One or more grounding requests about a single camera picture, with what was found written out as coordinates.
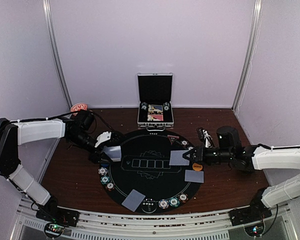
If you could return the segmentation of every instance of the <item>gray wall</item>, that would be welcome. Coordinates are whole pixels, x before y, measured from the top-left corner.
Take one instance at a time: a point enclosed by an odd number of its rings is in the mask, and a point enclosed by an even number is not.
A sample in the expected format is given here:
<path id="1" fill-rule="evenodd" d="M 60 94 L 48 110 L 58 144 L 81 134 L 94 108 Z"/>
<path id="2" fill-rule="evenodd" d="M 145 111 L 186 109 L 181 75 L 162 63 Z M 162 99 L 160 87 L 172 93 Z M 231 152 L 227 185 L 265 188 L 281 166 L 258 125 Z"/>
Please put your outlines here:
<path id="1" fill-rule="evenodd" d="M 42 1 L 0 0 L 0 118 L 46 117 L 65 111 Z M 23 165 L 36 178 L 52 142 L 19 147 Z M 0 176 L 0 240 L 9 235 L 20 198 Z"/>
<path id="2" fill-rule="evenodd" d="M 73 103 L 136 107 L 137 73 L 174 73 L 176 107 L 231 107 L 254 0 L 52 0 Z"/>
<path id="3" fill-rule="evenodd" d="M 237 117 L 252 144 L 300 144 L 300 0 L 263 1 L 251 72 Z M 296 170 L 266 171 L 271 184 Z M 300 232 L 300 198 L 290 207 Z"/>

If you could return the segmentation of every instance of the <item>round black mat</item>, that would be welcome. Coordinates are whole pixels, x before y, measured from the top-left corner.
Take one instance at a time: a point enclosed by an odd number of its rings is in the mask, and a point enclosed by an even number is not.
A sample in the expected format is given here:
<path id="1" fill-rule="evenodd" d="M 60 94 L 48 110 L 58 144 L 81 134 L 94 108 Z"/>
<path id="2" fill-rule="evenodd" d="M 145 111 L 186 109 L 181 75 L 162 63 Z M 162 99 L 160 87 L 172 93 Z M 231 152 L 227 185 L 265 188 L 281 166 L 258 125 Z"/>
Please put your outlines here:
<path id="1" fill-rule="evenodd" d="M 145 195 L 136 212 L 159 214 L 182 206 L 195 195 L 200 183 L 185 181 L 185 170 L 192 170 L 192 165 L 169 165 L 171 151 L 193 148 L 187 139 L 171 131 L 137 130 L 125 136 L 120 144 L 121 162 L 100 165 L 107 172 L 100 180 L 108 177 L 103 186 L 116 203 L 121 205 L 136 190 Z"/>

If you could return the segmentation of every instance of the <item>poker table layout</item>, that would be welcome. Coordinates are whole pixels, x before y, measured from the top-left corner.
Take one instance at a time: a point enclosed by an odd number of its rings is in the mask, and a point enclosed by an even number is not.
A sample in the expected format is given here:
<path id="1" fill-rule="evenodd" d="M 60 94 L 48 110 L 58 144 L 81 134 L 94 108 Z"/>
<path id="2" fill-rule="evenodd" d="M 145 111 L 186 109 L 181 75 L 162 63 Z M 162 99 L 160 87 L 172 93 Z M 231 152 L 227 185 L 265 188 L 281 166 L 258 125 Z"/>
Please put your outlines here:
<path id="1" fill-rule="evenodd" d="M 199 127 L 209 131 L 215 144 L 217 128 L 235 127 L 242 145 L 249 145 L 230 109 L 174 108 L 174 127 L 156 134 L 138 130 L 137 108 L 94 111 L 127 136 L 121 143 L 123 160 L 112 165 L 93 164 L 88 160 L 88 152 L 74 146 L 69 148 L 70 143 L 61 139 L 41 182 L 57 197 L 61 207 L 128 215 L 204 213 L 246 206 L 258 189 L 269 185 L 263 171 L 247 174 L 230 169 L 227 164 L 205 165 L 201 184 L 185 182 L 185 170 L 192 169 L 191 164 L 169 166 L 171 151 L 201 144 L 196 132 Z M 107 130 L 98 121 L 92 135 Z M 171 144 L 168 135 L 178 139 Z M 107 173 L 100 174 L 100 169 L 106 169 Z M 102 183 L 104 176 L 108 177 L 106 184 Z M 141 203 L 135 212 L 121 205 L 132 189 L 145 195 L 144 205 Z"/>

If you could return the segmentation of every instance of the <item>wooden table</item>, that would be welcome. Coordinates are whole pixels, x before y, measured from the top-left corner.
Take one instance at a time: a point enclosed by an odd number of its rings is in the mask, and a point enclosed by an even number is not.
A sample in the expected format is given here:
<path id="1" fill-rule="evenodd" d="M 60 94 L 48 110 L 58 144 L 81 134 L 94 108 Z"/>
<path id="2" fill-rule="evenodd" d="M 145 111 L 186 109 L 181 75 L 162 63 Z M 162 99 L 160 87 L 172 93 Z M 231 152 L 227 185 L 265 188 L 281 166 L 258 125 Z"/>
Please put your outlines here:
<path id="1" fill-rule="evenodd" d="M 128 133 L 137 130 L 137 108 L 95 109 L 114 129 Z M 229 125 L 238 129 L 242 145 L 249 141 L 230 109 L 174 108 L 171 131 L 199 145 L 196 128 L 203 127 L 217 144 L 217 128 Z M 107 131 L 98 121 L 93 135 Z M 62 139 L 44 175 L 42 185 L 58 198 L 62 207 L 85 211 L 134 214 L 115 203 L 100 183 L 97 164 L 88 161 L 88 152 L 77 147 L 67 150 L 70 143 Z M 187 204 L 166 214 L 185 214 L 225 210 L 248 205 L 258 189 L 268 186 L 263 171 L 244 173 L 230 170 L 227 164 L 205 166 L 204 183 Z"/>

